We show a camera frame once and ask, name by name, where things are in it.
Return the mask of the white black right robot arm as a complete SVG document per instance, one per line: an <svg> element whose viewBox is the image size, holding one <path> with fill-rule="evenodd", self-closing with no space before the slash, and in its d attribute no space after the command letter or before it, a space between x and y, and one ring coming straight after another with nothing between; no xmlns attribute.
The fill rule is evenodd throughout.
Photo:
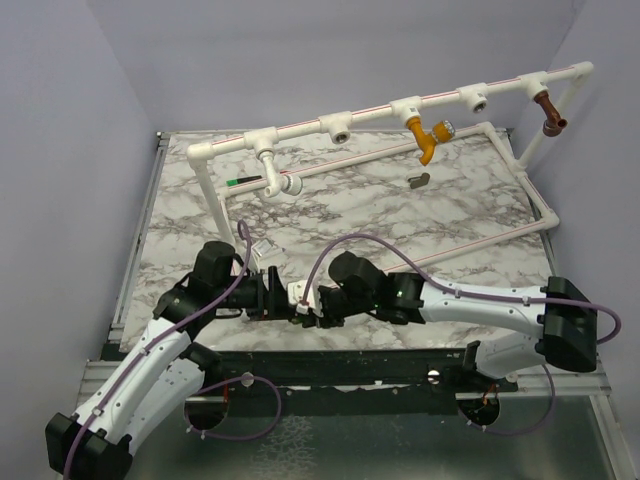
<svg viewBox="0 0 640 480"><path fill-rule="evenodd" d="M461 383L481 391L494 379L536 365L590 373L597 364L597 316L568 279L515 289L426 280L417 272L385 273L344 252L329 265L334 286L317 289L324 320L341 324L371 313L396 325L460 322L507 330L496 340L476 340L459 367Z"/></svg>

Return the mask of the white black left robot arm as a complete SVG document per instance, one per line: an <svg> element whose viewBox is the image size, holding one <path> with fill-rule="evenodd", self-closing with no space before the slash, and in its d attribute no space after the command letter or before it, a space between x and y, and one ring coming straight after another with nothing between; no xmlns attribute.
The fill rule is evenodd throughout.
<svg viewBox="0 0 640 480"><path fill-rule="evenodd" d="M65 479L123 479L148 436L189 396L227 386L213 352L197 343L219 310L289 320L296 302L271 270L250 268L225 242L209 241L193 269L159 299L136 346L70 416L45 428L50 467Z"/></svg>

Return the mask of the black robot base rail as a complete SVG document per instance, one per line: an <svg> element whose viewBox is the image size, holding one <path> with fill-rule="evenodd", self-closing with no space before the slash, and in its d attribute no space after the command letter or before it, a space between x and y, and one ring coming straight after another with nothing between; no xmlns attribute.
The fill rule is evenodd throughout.
<svg viewBox="0 0 640 480"><path fill-rule="evenodd" d="M462 349L212 352L228 384L180 404L197 417L453 415L459 393L516 389L466 370Z"/></svg>

